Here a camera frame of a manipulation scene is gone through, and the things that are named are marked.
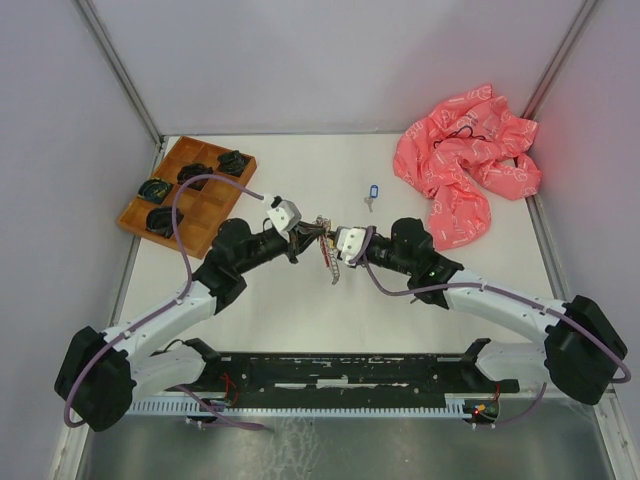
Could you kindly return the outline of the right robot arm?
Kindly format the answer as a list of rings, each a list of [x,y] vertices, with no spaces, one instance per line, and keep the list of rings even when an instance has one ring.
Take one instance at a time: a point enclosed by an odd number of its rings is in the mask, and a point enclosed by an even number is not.
[[[627,348],[593,300],[527,295],[493,284],[434,248],[422,222],[401,218],[389,236],[374,227],[339,227],[329,234],[349,267],[379,267],[408,278],[404,295],[429,305],[485,319],[523,337],[521,343],[487,340],[458,368],[467,389],[493,381],[552,384],[570,398],[597,404],[613,384],[630,381]]]

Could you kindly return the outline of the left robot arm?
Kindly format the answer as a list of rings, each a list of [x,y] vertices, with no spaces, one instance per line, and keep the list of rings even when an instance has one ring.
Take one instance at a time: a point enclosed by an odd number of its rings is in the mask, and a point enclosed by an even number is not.
[[[173,298],[122,325],[101,332],[85,327],[73,336],[54,383],[65,401],[65,424],[100,432],[133,403],[164,390],[215,387],[221,366],[212,348],[200,340],[171,351],[162,346],[230,306],[246,287],[244,273],[281,255],[296,262],[326,232],[318,223],[254,233],[242,219],[223,222],[203,263]]]

